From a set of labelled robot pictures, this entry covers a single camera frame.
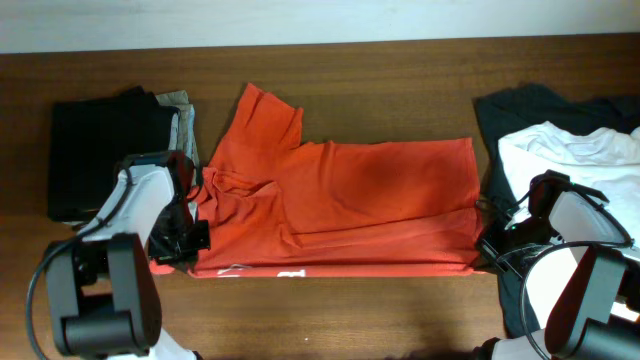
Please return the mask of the red orange printed t-shirt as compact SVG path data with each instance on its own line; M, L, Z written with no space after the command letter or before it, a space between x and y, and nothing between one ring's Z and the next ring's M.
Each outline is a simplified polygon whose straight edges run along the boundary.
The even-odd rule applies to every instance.
M211 244L195 278L472 272L482 227L468 138L303 142L303 112L254 85L194 194Z

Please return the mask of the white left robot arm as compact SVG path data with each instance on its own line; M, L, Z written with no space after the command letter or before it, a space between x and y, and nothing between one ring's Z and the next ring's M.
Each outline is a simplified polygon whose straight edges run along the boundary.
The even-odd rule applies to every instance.
M130 155L97 215L53 242L35 272L46 278L53 341L82 359L196 359L163 328L150 264L183 271L210 247L189 207L194 164L181 151Z

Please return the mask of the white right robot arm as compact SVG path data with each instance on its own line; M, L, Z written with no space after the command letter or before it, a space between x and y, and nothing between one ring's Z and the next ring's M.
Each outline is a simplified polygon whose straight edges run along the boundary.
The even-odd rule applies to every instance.
M613 309L639 310L639 248L606 210L599 190L548 170L531 180L528 219L509 225L504 216L485 228L481 255L498 274L521 280L518 315L523 336L497 338L475 349L476 359L636 359L639 322ZM580 248L583 255L558 295L545 328L531 331L526 302L534 269L552 254Z

